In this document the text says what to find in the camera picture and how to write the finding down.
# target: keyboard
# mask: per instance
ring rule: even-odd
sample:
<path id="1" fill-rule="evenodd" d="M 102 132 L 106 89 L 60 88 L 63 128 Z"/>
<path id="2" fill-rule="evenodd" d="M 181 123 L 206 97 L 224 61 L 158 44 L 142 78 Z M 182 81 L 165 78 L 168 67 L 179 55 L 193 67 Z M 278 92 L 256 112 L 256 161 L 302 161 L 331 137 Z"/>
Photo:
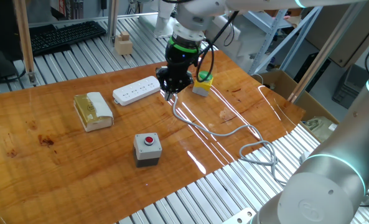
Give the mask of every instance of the keyboard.
<path id="1" fill-rule="evenodd" d="M 32 53 L 34 56 L 40 55 L 40 53 L 47 50 L 98 37 L 105 33 L 105 29 L 95 21 L 82 22 L 61 29 L 36 33 L 30 37 Z"/>

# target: white power strip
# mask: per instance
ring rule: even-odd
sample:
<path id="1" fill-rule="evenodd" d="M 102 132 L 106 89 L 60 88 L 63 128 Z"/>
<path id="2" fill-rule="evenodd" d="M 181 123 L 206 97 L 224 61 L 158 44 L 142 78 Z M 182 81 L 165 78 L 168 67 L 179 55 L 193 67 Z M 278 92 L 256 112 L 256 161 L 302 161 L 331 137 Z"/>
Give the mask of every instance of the white power strip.
<path id="1" fill-rule="evenodd" d="M 114 90 L 112 96 L 115 99 L 115 103 L 126 106 L 160 90 L 158 79 L 150 76 L 121 88 L 117 88 Z"/>

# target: white cable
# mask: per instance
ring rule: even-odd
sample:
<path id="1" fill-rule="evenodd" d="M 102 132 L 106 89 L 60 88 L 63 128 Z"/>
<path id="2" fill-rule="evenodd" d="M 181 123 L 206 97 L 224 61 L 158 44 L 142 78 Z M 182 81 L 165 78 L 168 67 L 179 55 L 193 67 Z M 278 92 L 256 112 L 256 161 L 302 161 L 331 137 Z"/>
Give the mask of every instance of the white cable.
<path id="1" fill-rule="evenodd" d="M 259 75 L 259 74 L 257 74 L 257 73 L 254 73 L 254 74 L 252 74 L 252 75 L 257 75 L 257 76 L 259 76 L 260 78 L 261 78 L 261 84 L 262 85 L 264 85 L 264 80 L 263 80 L 263 77 L 261 76 L 261 75 Z"/>
<path id="2" fill-rule="evenodd" d="M 258 133 L 259 137 L 260 137 L 260 141 L 258 142 L 255 142 L 255 143 L 251 143 L 251 144 L 246 144 L 244 146 L 241 147 L 240 149 L 240 159 L 242 161 L 246 161 L 246 162 L 251 162 L 251 163 L 254 163 L 254 164 L 259 164 L 259 165 L 262 165 L 262 166 L 271 166 L 271 175 L 273 176 L 274 180 L 276 180 L 276 182 L 278 182 L 282 187 L 284 187 L 284 184 L 286 184 L 285 181 L 282 181 L 282 180 L 279 180 L 277 179 L 276 177 L 276 165 L 277 163 L 279 162 L 279 159 L 277 158 L 277 155 L 276 155 L 276 150 L 275 150 L 275 146 L 273 144 L 271 144 L 271 142 L 269 141 L 265 141 L 263 139 L 263 137 L 261 136 L 260 132 L 253 126 L 253 125 L 250 125 L 250 124 L 247 124 L 247 125 L 242 125 L 241 127 L 239 128 L 236 128 L 234 131 L 230 132 L 230 133 L 227 133 L 227 134 L 217 134 L 217 133 L 213 133 L 197 124 L 194 124 L 193 122 L 191 121 L 187 121 L 186 119 L 182 118 L 181 116 L 179 116 L 177 113 L 176 113 L 176 104 L 177 104 L 177 94 L 175 94 L 175 100 L 174 100 L 174 104 L 173 104 L 173 114 L 174 116 L 189 124 L 189 125 L 192 125 L 192 126 L 195 126 L 199 129 L 201 129 L 202 131 L 205 131 L 206 133 L 209 133 L 209 134 L 212 134 L 214 136 L 220 136 L 220 137 L 226 137 L 226 136 L 230 136 L 234 133 L 236 133 L 238 130 L 240 129 L 243 129 L 243 128 L 253 128 L 256 133 Z M 246 148 L 246 147 L 251 147 L 251 146 L 256 146 L 256 145 L 259 145 L 259 144 L 263 144 L 265 146 L 265 148 L 270 152 L 270 160 L 269 162 L 261 162 L 261 161 L 254 161 L 254 160 L 251 160 L 251 159 L 248 159 L 246 158 L 243 154 L 242 154 L 242 151 Z"/>

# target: wooden table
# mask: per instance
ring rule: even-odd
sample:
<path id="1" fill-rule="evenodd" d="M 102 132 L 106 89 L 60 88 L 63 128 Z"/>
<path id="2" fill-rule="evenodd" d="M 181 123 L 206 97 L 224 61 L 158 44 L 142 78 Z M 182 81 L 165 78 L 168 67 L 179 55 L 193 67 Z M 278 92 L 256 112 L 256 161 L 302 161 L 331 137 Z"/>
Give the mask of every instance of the wooden table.
<path id="1" fill-rule="evenodd" d="M 215 54 L 210 95 L 186 88 L 179 94 L 179 114 L 218 133 L 250 123 L 268 141 L 300 122 L 303 110 L 261 86 L 223 52 Z M 113 103 L 114 89 L 154 75 L 161 65 L 0 94 L 0 216 L 6 223 L 111 224 L 233 162 L 242 145 L 256 141 L 249 129 L 218 138 L 188 126 L 160 93 L 128 106 Z M 104 96 L 114 125 L 86 133 L 73 97 L 91 91 Z M 134 135 L 151 132 L 162 142 L 161 159 L 138 169 Z"/>

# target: emergency stop button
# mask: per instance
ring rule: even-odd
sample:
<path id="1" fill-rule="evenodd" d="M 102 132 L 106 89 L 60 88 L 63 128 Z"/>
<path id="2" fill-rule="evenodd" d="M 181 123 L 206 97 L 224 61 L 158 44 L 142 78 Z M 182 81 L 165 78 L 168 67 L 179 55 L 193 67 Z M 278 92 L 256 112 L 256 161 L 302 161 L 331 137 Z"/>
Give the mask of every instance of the emergency stop button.
<path id="1" fill-rule="evenodd" d="M 154 139 L 148 136 L 145 138 L 144 143 L 146 143 L 147 146 L 150 146 L 154 143 Z"/>

